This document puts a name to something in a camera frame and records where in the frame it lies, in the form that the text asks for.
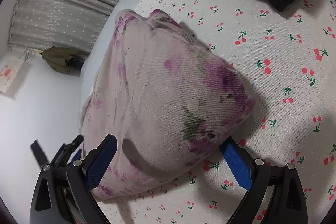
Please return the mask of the pink floral padded garment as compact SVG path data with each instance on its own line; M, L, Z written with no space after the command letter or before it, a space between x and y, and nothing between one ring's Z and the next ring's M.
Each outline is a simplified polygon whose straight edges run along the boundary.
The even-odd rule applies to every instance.
M179 177L215 151L254 104L239 73L165 12L120 11L81 113L84 153L106 135L117 139L93 196L128 196Z

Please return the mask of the olive green hanging jacket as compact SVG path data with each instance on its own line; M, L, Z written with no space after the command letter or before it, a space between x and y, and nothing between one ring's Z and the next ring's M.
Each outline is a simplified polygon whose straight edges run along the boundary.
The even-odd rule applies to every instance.
M51 47L46 50L34 49L57 73L79 76L89 53L75 48Z

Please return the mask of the white cherry print sheet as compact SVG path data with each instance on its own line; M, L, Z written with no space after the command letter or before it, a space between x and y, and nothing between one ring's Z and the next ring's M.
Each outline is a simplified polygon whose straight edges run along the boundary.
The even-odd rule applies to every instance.
M247 81L256 100L234 135L268 165L295 165L310 223L335 223L335 0L140 0L183 23ZM112 223L226 223L244 189L220 153L158 188L101 208Z

